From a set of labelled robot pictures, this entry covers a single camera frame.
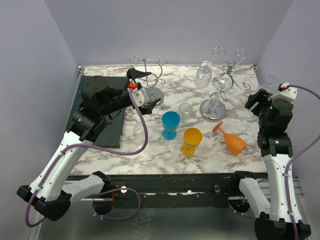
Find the clear ribbed wine glass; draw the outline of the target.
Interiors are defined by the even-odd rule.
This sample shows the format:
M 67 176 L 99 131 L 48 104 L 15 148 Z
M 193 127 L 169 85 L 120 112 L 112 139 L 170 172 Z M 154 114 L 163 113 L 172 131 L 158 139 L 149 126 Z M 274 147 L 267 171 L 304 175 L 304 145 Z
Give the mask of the clear ribbed wine glass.
M 279 87 L 283 84 L 282 80 L 269 74 L 270 82 L 267 84 L 267 88 L 271 93 L 276 93 L 279 91 Z

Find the tall clear flute glass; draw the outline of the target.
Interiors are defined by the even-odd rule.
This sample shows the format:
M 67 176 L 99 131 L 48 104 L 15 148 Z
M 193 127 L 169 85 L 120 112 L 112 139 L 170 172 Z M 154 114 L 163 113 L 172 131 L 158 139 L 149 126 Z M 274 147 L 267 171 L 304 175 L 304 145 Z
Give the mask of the tall clear flute glass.
M 226 92 L 233 87 L 233 83 L 230 77 L 219 75 L 212 80 L 212 85 L 216 88 L 216 92 L 210 96 L 210 104 L 216 111 L 218 107 L 227 103 Z

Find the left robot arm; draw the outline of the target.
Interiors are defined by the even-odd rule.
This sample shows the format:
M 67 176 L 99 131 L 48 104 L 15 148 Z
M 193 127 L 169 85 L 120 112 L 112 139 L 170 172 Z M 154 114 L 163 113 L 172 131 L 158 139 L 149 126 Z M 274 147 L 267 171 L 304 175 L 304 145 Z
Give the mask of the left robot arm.
M 66 184 L 69 174 L 88 148 L 99 149 L 95 141 L 109 125 L 106 117 L 134 107 L 139 115 L 150 115 L 160 101 L 152 99 L 137 79 L 146 78 L 150 72 L 130 68 L 116 87 L 112 80 L 103 76 L 87 76 L 82 86 L 82 102 L 66 126 L 66 131 L 56 152 L 39 176 L 30 184 L 22 185 L 17 195 L 28 203 L 25 222 L 29 222 L 29 211 L 33 207 L 44 219 L 59 220 L 70 208 L 91 195 L 107 197 L 111 191 L 108 177 L 96 171 L 88 177 L 72 184 Z

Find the small clear wine glass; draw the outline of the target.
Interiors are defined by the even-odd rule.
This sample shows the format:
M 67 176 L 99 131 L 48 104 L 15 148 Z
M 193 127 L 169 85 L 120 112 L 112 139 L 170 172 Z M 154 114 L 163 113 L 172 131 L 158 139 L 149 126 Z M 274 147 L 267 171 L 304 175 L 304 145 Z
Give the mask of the small clear wine glass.
M 209 61 L 203 61 L 199 65 L 199 69 L 196 72 L 194 84 L 199 89 L 205 89 L 212 78 L 213 65 Z

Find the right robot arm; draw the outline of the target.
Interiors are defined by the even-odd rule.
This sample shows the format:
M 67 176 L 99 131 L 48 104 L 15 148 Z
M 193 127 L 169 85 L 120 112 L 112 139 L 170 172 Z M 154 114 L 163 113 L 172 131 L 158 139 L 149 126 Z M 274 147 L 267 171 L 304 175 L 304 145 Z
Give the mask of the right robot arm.
M 247 198 L 259 240 L 304 240 L 311 235 L 311 227 L 303 223 L 297 207 L 292 176 L 294 153 L 286 133 L 297 94 L 297 88 L 284 84 L 277 94 L 258 90 L 245 104 L 245 108 L 259 118 L 257 143 L 267 170 L 270 198 L 249 173 L 233 180 L 230 191 Z

